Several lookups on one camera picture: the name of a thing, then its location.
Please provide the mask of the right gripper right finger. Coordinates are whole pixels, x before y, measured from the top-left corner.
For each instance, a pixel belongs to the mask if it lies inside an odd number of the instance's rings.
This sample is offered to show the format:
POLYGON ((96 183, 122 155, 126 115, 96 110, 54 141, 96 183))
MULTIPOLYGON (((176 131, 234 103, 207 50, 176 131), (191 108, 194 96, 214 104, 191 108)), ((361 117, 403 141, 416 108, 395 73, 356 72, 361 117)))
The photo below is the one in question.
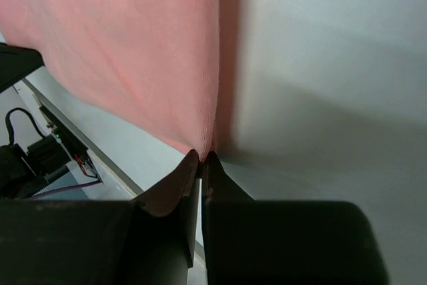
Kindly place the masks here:
POLYGON ((361 209, 343 201, 255 200, 210 152, 202 166, 210 284, 387 284, 361 209))

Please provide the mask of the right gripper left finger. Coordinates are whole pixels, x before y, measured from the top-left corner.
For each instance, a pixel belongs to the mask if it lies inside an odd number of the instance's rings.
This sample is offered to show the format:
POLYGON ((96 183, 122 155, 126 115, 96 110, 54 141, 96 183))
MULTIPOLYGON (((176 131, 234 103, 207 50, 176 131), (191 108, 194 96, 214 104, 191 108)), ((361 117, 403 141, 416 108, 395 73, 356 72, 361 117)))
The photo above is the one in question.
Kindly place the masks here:
POLYGON ((185 284, 199 156, 132 200, 1 202, 2 284, 185 284))

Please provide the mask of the pink t shirt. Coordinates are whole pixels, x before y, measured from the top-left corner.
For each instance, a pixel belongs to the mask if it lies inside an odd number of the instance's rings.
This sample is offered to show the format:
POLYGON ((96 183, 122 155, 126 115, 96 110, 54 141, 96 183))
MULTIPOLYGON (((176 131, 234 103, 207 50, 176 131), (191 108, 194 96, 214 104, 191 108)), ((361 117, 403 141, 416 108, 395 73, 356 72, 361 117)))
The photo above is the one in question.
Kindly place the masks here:
POLYGON ((219 0, 1 0, 1 34, 79 99, 180 152, 211 150, 219 0))

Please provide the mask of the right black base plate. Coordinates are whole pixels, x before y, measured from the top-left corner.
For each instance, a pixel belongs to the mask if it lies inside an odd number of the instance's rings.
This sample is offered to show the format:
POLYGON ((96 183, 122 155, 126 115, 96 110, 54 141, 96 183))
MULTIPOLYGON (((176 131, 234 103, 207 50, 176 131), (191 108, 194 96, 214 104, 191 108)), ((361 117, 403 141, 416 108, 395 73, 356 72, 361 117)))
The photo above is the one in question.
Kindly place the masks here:
POLYGON ((103 182, 89 157, 88 147, 46 107, 40 110, 49 120, 50 134, 42 133, 35 118, 26 109, 16 107, 5 115, 9 143, 1 146, 2 199, 45 198, 103 182), (25 149, 15 141, 15 129, 11 121, 15 112, 24 113, 40 136, 38 141, 25 149), (83 176, 91 181, 47 191, 49 186, 70 172, 67 167, 70 162, 75 162, 83 176))

